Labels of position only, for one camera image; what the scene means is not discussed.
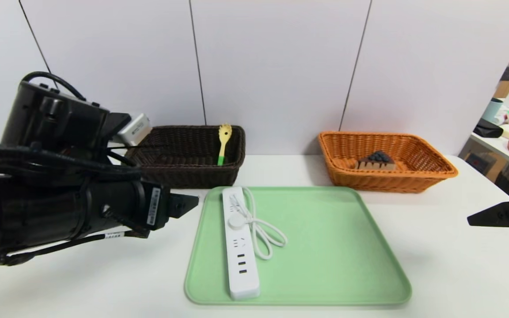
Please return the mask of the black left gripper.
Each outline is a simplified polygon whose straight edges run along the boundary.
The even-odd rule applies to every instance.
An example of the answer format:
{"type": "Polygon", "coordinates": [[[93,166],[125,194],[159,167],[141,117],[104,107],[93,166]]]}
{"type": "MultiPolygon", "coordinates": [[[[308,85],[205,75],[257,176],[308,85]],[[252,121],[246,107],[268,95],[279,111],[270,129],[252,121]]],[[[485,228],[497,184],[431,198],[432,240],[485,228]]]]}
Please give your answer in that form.
{"type": "Polygon", "coordinates": [[[163,212],[163,187],[143,181],[103,181],[87,187],[87,216],[84,235],[125,226],[138,234],[161,229],[168,220],[180,219],[192,211],[199,197],[171,193],[168,216],[163,212]]]}

